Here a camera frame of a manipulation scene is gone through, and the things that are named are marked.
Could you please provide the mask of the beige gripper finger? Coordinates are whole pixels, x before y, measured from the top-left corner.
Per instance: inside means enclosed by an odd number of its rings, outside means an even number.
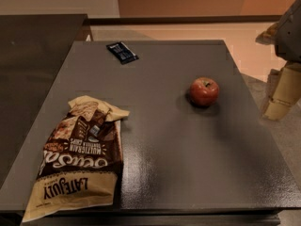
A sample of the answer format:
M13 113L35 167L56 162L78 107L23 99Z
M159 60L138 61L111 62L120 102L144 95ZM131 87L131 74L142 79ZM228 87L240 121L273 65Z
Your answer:
M266 84L261 112L269 120L283 119L301 99L301 64L288 61L280 70L272 69Z
M257 36L255 42L263 45L273 45L276 41L277 31L278 23L271 24L266 30Z

